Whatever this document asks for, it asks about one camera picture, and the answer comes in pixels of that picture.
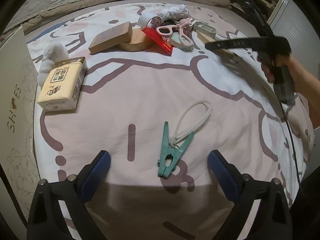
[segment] clothespin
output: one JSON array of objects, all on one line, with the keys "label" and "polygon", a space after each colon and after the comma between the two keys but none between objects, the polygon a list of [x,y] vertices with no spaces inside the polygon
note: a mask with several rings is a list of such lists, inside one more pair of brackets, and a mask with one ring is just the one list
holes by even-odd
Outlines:
[{"label": "clothespin", "polygon": [[[164,122],[161,155],[160,160],[158,160],[159,177],[167,178],[170,173],[175,170],[178,160],[189,146],[194,135],[195,132],[190,133],[179,149],[172,148],[169,145],[169,125],[168,122]],[[169,166],[166,166],[165,160],[168,159],[171,159],[172,161]]]}]

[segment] white fuzzy object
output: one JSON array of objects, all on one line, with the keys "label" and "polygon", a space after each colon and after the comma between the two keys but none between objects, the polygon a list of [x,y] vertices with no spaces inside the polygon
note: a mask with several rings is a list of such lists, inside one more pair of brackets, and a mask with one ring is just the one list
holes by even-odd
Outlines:
[{"label": "white fuzzy object", "polygon": [[43,52],[43,58],[38,73],[38,85],[43,87],[54,63],[69,58],[68,50],[60,42],[51,42]]},{"label": "white fuzzy object", "polygon": [[189,11],[184,4],[173,6],[168,9],[163,9],[157,13],[161,17],[162,21],[172,19],[173,21],[179,21],[189,17]]}]

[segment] fleece blanket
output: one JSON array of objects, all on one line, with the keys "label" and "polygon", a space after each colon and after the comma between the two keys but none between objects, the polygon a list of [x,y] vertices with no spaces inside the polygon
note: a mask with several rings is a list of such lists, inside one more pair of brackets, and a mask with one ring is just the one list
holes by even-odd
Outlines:
[{"label": "fleece blanket", "polygon": [[[207,168],[207,156],[214,149],[254,179],[279,178],[289,206],[298,191],[289,132],[256,52],[234,49],[234,57],[216,54],[193,32],[194,49],[174,48],[172,56],[157,44],[141,52],[113,47],[90,55],[88,46],[98,33],[126,21],[138,28],[144,10],[170,6],[106,7],[54,26],[28,43],[37,69],[44,48],[54,40],[67,47],[70,57],[87,59],[75,111],[46,114],[35,105],[35,149],[40,176],[49,181],[79,173],[102,149],[110,153],[111,168],[86,204],[107,239],[212,239],[233,207]],[[244,37],[212,10],[188,9],[193,19],[214,26],[220,38]],[[173,174],[159,178],[164,122],[169,122],[171,136],[182,112],[199,100],[213,106],[209,119]],[[284,109],[302,178],[314,140],[311,121],[298,95],[296,105]],[[192,109],[181,129],[205,111],[201,105]],[[248,234],[257,208],[240,239]],[[65,207],[63,214],[78,239]]]}]

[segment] red packet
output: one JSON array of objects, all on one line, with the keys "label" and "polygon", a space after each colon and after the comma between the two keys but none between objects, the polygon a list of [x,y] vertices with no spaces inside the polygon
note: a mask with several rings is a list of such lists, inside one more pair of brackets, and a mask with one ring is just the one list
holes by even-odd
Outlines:
[{"label": "red packet", "polygon": [[156,43],[158,43],[167,53],[172,54],[173,46],[168,42],[166,37],[161,36],[155,29],[145,27],[142,31]]}]

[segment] yellow tissue package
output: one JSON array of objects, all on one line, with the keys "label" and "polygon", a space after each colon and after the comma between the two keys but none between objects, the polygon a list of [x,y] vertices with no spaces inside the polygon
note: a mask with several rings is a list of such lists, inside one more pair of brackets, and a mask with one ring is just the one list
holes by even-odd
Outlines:
[{"label": "yellow tissue package", "polygon": [[39,106],[46,112],[76,109],[86,70],[85,57],[56,62],[42,87]]}]

